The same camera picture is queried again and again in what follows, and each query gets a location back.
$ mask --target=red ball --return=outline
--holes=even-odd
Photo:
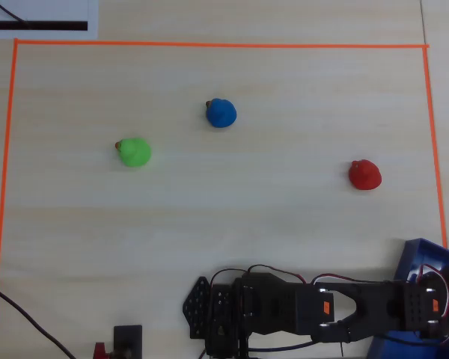
[[[382,177],[374,163],[362,159],[361,161],[352,161],[349,169],[349,180],[357,189],[367,191],[379,187]]]

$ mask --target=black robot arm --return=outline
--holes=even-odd
[[[334,292],[354,300],[356,311],[335,322]],[[388,331],[449,334],[448,293],[437,276],[420,283],[289,283],[270,273],[246,272],[231,285],[200,277],[183,304],[192,339],[204,339],[212,358],[248,358],[252,333],[286,331],[315,343],[350,343]]]

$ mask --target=blue ball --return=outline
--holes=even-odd
[[[207,119],[214,127],[228,127],[236,119],[236,109],[227,99],[213,99],[207,106]]]

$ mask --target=orange tape border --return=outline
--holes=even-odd
[[[422,49],[424,62],[424,76],[426,80],[427,106],[431,140],[433,143],[434,171],[436,172],[436,187],[441,222],[441,235],[443,247],[448,247],[445,226],[444,200],[442,198],[441,174],[439,170],[439,156],[436,140],[436,126],[434,122],[433,98],[431,93],[429,62],[427,59],[427,44],[298,44],[298,43],[180,43],[162,41],[67,41],[67,40],[13,40],[13,54],[10,70],[10,86],[8,88],[7,122],[5,126],[5,140],[3,152],[3,165],[1,169],[0,191],[0,260],[1,243],[3,236],[4,208],[7,191],[8,153],[10,149],[10,128],[13,110],[13,94],[15,90],[16,61],[19,44],[22,45],[74,45],[74,46],[164,46],[164,47],[201,47],[201,48],[235,48],[235,49]]]

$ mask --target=white paper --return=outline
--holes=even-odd
[[[85,40],[98,37],[98,0],[0,0],[24,20],[87,21],[87,31],[0,30],[0,39]],[[0,20],[13,18],[0,9]]]

